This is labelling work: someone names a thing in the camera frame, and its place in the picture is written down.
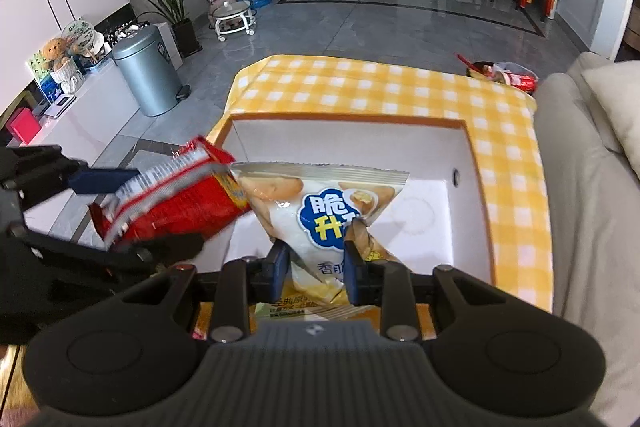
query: yellow checkered tablecloth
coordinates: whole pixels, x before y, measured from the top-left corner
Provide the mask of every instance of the yellow checkered tablecloth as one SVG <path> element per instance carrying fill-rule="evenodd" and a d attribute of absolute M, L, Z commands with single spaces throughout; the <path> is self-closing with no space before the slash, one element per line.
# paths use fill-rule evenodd
<path fill-rule="evenodd" d="M 497 286 L 550 311 L 553 292 L 546 188 L 532 117 L 520 90 L 436 71 L 333 57 L 275 55 L 236 76 L 225 114 L 394 114 L 464 120 L 482 178 Z"/>

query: blue logo on snack bag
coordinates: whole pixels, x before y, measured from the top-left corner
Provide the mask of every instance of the blue logo on snack bag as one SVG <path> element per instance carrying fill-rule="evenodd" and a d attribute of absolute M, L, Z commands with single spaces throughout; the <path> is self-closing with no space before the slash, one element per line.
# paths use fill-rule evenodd
<path fill-rule="evenodd" d="M 312 243 L 321 248 L 344 249 L 344 228 L 360 213 L 349 206 L 338 188 L 327 188 L 320 194 L 308 194 L 298 213 L 300 225 Z"/>

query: gray tile floor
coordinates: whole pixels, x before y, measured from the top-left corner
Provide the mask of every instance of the gray tile floor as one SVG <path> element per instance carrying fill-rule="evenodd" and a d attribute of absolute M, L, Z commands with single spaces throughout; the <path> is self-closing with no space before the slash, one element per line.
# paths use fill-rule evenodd
<path fill-rule="evenodd" d="M 182 145 L 206 135 L 223 113 L 228 90 L 242 68 L 274 54 L 329 55 L 464 74 L 456 54 L 516 62 L 545 78 L 566 71 L 579 54 L 556 22 L 540 22 L 537 8 L 513 0 L 274 0 L 258 11 L 255 35 L 218 42 L 204 26 L 203 50 L 178 70 L 191 96 L 157 118 L 138 112 L 98 160 L 117 166 L 139 139 Z M 148 168 L 161 153 L 140 150 L 130 166 Z M 100 242 L 92 226 L 79 230 L 87 198 L 70 200 L 52 233 Z"/>

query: barcode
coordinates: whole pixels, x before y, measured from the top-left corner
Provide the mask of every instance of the barcode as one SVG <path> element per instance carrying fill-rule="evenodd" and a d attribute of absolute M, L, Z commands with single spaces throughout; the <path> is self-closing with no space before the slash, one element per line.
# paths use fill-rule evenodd
<path fill-rule="evenodd" d="M 120 205 L 122 205 L 130 198 L 142 194 L 142 192 L 165 181 L 176 172 L 184 170 L 208 157 L 206 150 L 199 148 L 176 156 L 170 162 L 156 165 L 152 169 L 130 179 L 116 191 L 116 197 L 120 200 Z"/>

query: black plant pot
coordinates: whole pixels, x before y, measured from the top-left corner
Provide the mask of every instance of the black plant pot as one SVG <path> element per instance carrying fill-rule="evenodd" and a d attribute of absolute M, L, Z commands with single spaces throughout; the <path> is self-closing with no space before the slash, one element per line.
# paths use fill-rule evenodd
<path fill-rule="evenodd" d="M 191 19 L 185 19 L 172 26 L 175 36 L 175 45 L 178 47 L 180 57 L 186 58 L 202 50 L 202 46 L 196 38 Z"/>

